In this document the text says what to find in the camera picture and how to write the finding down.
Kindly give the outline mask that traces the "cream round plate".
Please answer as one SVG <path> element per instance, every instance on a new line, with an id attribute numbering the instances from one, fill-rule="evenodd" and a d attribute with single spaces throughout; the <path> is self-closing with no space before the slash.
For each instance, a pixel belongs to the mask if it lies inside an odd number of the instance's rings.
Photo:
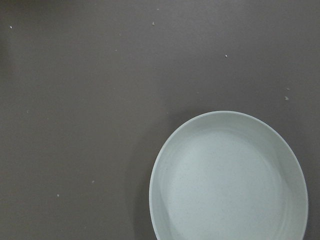
<path id="1" fill-rule="evenodd" d="M 159 240 L 301 240 L 308 210 L 305 177 L 290 146 L 240 112 L 208 112 L 182 124 L 150 176 Z"/>

